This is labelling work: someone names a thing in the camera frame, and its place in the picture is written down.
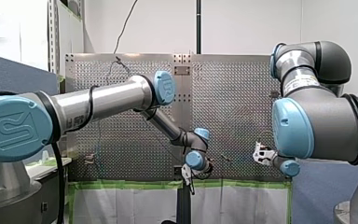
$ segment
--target gray robot arm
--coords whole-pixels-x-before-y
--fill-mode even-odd
[[[338,97],[351,77],[345,50],[331,42],[278,45],[271,74],[281,82],[282,99],[272,108],[278,153],[270,164],[284,173],[298,168],[293,158],[358,164],[358,97]]]
[[[190,165],[195,162],[195,170],[206,170],[209,136],[197,130],[199,134],[179,129],[158,109],[170,104],[174,93],[172,76],[156,72],[150,77],[132,76],[117,85],[55,96],[43,92],[0,96],[0,161],[24,160],[89,122],[134,109],[150,119],[173,143],[197,151],[197,160],[189,160]]]

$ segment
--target metal pole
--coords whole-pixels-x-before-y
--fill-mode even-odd
[[[197,54],[201,54],[201,0],[197,0]]]
[[[183,180],[183,186],[177,192],[176,205],[176,223],[177,224],[191,224],[191,195],[190,186],[186,186]]]

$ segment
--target white paper sheet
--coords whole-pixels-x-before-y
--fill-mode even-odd
[[[48,40],[21,39],[21,62],[48,70]]]
[[[0,13],[0,37],[11,38],[16,36],[20,36],[19,18]]]
[[[70,28],[71,28],[71,40],[72,40],[72,52],[83,53],[83,21],[80,21],[77,17],[70,16]]]
[[[0,57],[20,63],[20,37],[0,37]]]
[[[48,36],[47,1],[22,0],[33,6],[33,10],[23,10],[20,17],[21,40],[46,40]]]

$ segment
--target green tape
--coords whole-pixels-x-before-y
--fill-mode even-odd
[[[69,161],[70,159],[68,158],[62,158],[62,162],[66,162],[66,161]],[[34,162],[31,162],[31,163],[28,163],[26,164],[25,166],[35,166],[35,165],[39,165],[39,166],[57,166],[57,162],[55,160],[55,158],[50,158],[49,160],[43,162],[43,163],[40,163],[40,161],[34,161]]]
[[[287,224],[291,223],[292,217],[292,182],[258,182],[246,180],[230,179],[207,179],[194,180],[195,188],[221,188],[240,187],[256,189],[288,189],[287,196]],[[179,189],[182,187],[182,181],[156,181],[156,182],[137,182],[125,180],[96,180],[84,182],[71,182],[68,186],[69,201],[69,223],[73,224],[75,193],[82,189]]]
[[[68,186],[68,206],[69,206],[69,224],[74,224],[74,204],[75,204],[75,191],[76,188]]]

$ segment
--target metal pegboard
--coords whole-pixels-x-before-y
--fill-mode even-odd
[[[193,55],[191,62],[192,125],[211,132],[212,177],[284,180],[277,169],[252,157],[258,135],[271,131],[270,93],[279,90],[279,82],[269,74],[269,57]],[[264,133],[262,140],[273,146],[272,134]]]
[[[79,91],[127,80],[130,74],[117,60],[130,69],[131,75],[148,75],[158,70],[172,72],[172,55],[117,56],[67,55],[68,90]],[[170,106],[162,109],[172,116]],[[166,151],[172,150],[170,142],[133,111],[89,124],[68,135],[68,145],[74,146],[72,150],[77,154],[70,169],[71,180],[171,180],[173,177],[172,156]],[[85,159],[91,154],[94,154],[93,163],[86,164]]]
[[[205,127],[211,131],[208,155],[215,158],[213,177],[283,180],[275,168],[259,165],[252,158],[257,136],[271,131],[273,99],[269,95],[279,89],[279,83],[269,76],[268,56],[118,57],[132,74],[166,70],[175,76],[175,102],[164,111],[187,130]],[[111,54],[67,55],[66,89],[78,91],[125,81],[129,74],[120,64],[112,63],[116,60]],[[263,143],[273,146],[272,136],[264,134]],[[181,148],[171,147],[139,114],[125,112],[68,134],[68,150],[77,154],[70,178],[172,180],[175,162],[164,148],[181,156]],[[86,165],[85,157],[90,154],[96,154],[95,162]],[[222,154],[232,162],[224,162]]]

